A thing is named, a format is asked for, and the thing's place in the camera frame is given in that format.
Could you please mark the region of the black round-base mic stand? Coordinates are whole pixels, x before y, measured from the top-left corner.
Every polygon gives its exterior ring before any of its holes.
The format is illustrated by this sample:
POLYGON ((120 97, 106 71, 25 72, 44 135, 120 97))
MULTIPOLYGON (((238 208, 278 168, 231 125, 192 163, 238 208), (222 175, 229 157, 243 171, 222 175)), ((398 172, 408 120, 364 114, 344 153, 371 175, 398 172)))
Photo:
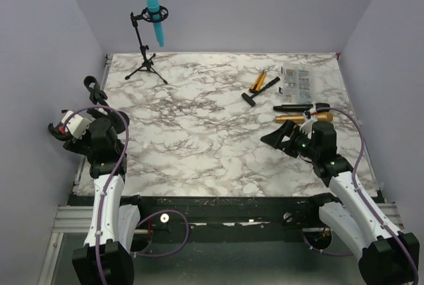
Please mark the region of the black round-base mic stand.
MULTIPOLYGON (((87 76, 85 77, 83 84, 85 88, 89 92, 89 99, 94 105, 102 105, 108 107, 109 104, 107 103, 107 95, 106 93, 101 89, 101 86, 97 82, 96 78, 93 76, 87 76)), ((98 119, 107 119, 110 121, 111 126, 115 129, 116 133, 119 135, 125 131, 125 126, 121 118, 118 116, 117 113, 102 109, 88 109, 87 113, 91 115, 94 120, 89 126, 89 131, 92 132, 95 130, 94 126, 96 126, 98 119)))

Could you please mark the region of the black microphone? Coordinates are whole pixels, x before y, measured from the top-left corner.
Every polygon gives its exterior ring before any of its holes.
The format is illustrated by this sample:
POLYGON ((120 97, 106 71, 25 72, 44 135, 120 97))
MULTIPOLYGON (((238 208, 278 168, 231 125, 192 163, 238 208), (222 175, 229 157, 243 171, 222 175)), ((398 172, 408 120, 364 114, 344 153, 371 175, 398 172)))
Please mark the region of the black microphone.
POLYGON ((318 111, 323 109, 324 111, 329 111, 330 105, 328 103, 306 103, 306 104, 283 104, 273 106, 273 110, 283 113, 303 113, 304 111, 310 111, 314 109, 318 111))

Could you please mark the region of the gold microphone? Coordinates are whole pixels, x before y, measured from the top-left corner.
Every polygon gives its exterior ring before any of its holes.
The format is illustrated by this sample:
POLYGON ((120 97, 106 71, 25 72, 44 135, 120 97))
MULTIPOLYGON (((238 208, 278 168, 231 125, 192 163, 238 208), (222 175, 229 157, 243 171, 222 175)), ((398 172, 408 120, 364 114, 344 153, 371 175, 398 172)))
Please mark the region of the gold microphone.
MULTIPOLYGON (((333 121, 333 114, 330 112, 321 112, 316 113, 315 117, 318 121, 326 121, 326 122, 332 122, 333 121)), ((285 123, 286 121, 293 121, 297 124, 302 124, 305 120, 303 115, 280 115, 275 118, 276 123, 285 123)))

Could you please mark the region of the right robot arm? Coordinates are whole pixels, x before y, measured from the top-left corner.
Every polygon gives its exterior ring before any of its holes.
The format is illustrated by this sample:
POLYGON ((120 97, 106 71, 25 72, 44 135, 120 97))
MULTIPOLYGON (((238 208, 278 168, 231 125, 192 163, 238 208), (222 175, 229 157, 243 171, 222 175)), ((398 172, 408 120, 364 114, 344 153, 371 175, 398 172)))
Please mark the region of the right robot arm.
POLYGON ((286 155, 308 159, 331 193, 305 209, 305 220, 330 227, 358 262, 367 284, 417 284, 420 244, 404 233, 377 206, 358 181, 349 161, 337 152, 337 132, 327 121, 309 130, 287 120, 260 139, 286 155))

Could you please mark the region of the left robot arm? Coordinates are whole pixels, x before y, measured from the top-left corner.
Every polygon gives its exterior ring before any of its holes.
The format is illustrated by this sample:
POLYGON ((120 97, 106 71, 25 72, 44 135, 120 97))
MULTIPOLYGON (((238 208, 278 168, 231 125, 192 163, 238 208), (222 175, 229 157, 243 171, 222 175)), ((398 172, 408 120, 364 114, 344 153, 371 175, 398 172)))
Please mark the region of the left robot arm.
POLYGON ((89 231, 83 246, 72 253, 72 266, 80 284, 133 284, 131 245, 147 213, 135 203, 121 203, 125 146, 107 118, 91 122, 83 139, 95 195, 89 231))

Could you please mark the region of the black round-base shockmount stand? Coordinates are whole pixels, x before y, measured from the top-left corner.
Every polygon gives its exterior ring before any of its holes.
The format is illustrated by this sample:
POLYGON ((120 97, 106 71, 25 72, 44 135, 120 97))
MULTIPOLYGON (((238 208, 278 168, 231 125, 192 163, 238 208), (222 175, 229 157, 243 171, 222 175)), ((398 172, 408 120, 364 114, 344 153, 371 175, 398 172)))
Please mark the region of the black round-base shockmount stand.
POLYGON ((48 125, 48 132, 57 140, 61 142, 66 142, 71 140, 73 136, 70 133, 65 132, 63 128, 63 123, 59 122, 56 126, 52 123, 48 125))

